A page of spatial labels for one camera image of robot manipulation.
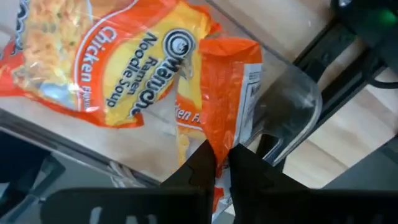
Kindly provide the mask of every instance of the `orange plastic wrapper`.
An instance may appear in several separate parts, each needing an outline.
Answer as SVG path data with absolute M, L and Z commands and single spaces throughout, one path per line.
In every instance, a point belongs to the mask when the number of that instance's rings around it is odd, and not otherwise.
M 202 40 L 199 52 L 200 73 L 182 75 L 178 84 L 177 142 L 182 164 L 198 147 L 195 143 L 209 140 L 217 161 L 213 207 L 217 211 L 230 200 L 228 151 L 252 134 L 262 50 L 253 40 L 226 37 Z
M 98 126 L 138 127 L 201 39 L 218 29 L 183 0 L 21 0 L 0 96 L 24 95 Z

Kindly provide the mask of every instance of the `black device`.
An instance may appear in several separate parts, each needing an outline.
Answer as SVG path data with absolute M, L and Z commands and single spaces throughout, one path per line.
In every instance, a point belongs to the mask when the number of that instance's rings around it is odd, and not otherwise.
M 312 190 L 238 145 L 230 150 L 234 223 L 397 223 L 397 192 Z M 53 223 L 211 223 L 215 156 L 208 142 L 158 188 L 70 189 L 41 210 Z

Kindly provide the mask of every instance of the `white label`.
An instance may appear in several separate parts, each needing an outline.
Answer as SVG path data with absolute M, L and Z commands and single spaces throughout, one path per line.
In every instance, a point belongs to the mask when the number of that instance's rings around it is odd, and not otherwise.
M 251 137 L 254 107 L 259 98 L 259 90 L 261 87 L 261 72 L 261 63 L 244 65 L 244 78 L 239 102 L 238 118 L 236 120 L 234 146 L 237 145 L 238 142 L 245 143 Z

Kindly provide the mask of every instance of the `plastic bag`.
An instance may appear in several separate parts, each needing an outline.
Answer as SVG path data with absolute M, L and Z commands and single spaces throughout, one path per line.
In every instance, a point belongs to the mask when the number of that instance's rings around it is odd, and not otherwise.
M 262 50 L 253 41 L 223 37 L 201 40 L 201 72 L 181 75 L 176 99 L 180 163 L 208 139 L 216 156 L 213 211 L 230 199 L 228 151 L 252 134 L 254 107 L 259 98 Z
M 138 127 L 217 28 L 183 0 L 22 0 L 0 95 L 23 94 L 99 126 Z

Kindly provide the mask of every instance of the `black metal bracket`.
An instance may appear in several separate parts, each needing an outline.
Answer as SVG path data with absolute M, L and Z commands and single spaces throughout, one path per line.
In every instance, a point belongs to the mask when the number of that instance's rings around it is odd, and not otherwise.
M 318 82 L 326 68 L 350 46 L 356 35 L 333 19 L 297 57 L 294 65 Z

